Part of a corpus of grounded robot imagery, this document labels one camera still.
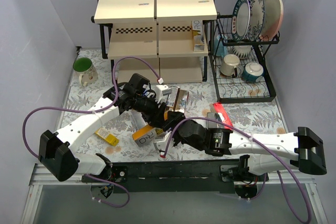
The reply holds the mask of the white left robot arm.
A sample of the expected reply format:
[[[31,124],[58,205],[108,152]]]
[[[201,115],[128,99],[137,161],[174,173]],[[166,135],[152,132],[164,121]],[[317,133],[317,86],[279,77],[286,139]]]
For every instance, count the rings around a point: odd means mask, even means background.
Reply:
[[[160,94],[166,92],[166,85],[157,85],[153,97],[145,95],[150,81],[140,74],[133,74],[122,88],[112,87],[98,102],[67,126],[55,133],[46,130],[40,137],[39,161],[60,181],[66,181],[74,174],[90,174],[100,182],[106,182],[112,175],[112,163],[102,154],[77,154],[78,148],[98,128],[123,112],[140,112],[148,125],[164,131],[173,129],[185,118],[182,112],[168,111]]]

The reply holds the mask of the silver RO toothpaste box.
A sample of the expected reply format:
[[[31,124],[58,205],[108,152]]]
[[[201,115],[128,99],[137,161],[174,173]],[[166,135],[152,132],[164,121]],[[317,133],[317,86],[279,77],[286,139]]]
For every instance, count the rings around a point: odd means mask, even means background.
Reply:
[[[201,20],[192,21],[192,34],[194,51],[204,51],[205,41],[203,32],[203,22]]]

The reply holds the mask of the orange RO toothpaste box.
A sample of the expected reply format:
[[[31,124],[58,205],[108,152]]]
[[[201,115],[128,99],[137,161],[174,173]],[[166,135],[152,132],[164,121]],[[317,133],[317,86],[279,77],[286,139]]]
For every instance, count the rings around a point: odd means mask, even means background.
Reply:
[[[162,129],[146,125],[133,133],[132,139],[138,147],[143,147],[150,144],[161,133],[163,133]]]

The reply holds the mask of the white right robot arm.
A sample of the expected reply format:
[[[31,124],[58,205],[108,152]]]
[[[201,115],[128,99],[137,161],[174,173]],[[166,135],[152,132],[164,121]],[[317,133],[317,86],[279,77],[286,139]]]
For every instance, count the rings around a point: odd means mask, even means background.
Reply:
[[[239,156],[235,172],[246,181],[283,169],[309,175],[327,173],[323,140],[308,127],[286,134],[247,134],[214,119],[207,122],[209,126],[203,127],[196,117],[183,119],[164,140],[167,145],[187,144],[212,156]]]

